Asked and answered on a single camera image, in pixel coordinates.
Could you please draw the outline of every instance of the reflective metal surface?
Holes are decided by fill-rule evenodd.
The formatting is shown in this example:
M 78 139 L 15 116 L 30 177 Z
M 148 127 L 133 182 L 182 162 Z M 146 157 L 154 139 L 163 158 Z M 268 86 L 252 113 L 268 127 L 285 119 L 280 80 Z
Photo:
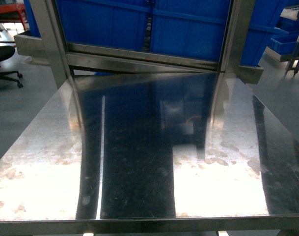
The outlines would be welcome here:
M 299 143 L 233 74 L 77 76 L 0 161 L 0 234 L 299 228 Z

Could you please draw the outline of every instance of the metal shelf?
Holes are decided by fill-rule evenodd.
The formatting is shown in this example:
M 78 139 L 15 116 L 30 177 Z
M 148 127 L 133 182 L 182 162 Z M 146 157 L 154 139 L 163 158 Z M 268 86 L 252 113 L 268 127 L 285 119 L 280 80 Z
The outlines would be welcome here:
M 299 21 L 299 5 L 288 6 L 283 9 L 281 17 Z
M 290 60 L 290 58 L 292 57 L 291 54 L 288 55 L 280 55 L 277 52 L 275 52 L 273 49 L 271 49 L 270 47 L 266 47 L 265 49 L 265 53 L 267 55 L 269 55 L 270 57 L 274 58 L 276 61 L 279 62 L 284 62 L 284 61 L 288 61 Z

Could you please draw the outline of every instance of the metal rack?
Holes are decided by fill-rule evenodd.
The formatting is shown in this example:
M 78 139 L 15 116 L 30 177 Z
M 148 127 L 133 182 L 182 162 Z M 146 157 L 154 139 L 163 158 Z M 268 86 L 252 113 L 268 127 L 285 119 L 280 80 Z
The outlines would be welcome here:
M 281 17 L 294 21 L 299 21 L 299 5 L 288 6 L 284 8 L 281 13 Z M 299 62 L 297 63 L 296 67 L 293 67 L 295 61 L 299 60 L 299 36 L 297 38 L 297 45 L 292 54 L 280 55 L 269 47 L 266 48 L 265 52 L 279 62 L 288 61 L 288 65 L 286 67 L 287 72 L 293 70 L 296 74 L 299 71 Z

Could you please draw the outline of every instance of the stainless steel tabletop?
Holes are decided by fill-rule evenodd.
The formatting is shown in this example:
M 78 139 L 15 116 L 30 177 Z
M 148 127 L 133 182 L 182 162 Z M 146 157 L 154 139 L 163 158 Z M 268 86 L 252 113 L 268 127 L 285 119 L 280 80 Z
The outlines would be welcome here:
M 77 76 L 0 160 L 0 235 L 299 228 L 299 143 L 233 74 Z

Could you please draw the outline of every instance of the gray floor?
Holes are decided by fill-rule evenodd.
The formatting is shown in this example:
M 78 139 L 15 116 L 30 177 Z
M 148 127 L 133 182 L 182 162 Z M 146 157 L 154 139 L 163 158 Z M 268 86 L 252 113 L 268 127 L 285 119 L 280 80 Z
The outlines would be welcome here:
M 0 71 L 19 70 L 24 85 L 0 80 L 0 158 L 57 90 L 50 67 L 22 63 L 26 59 L 16 53 L 0 63 Z

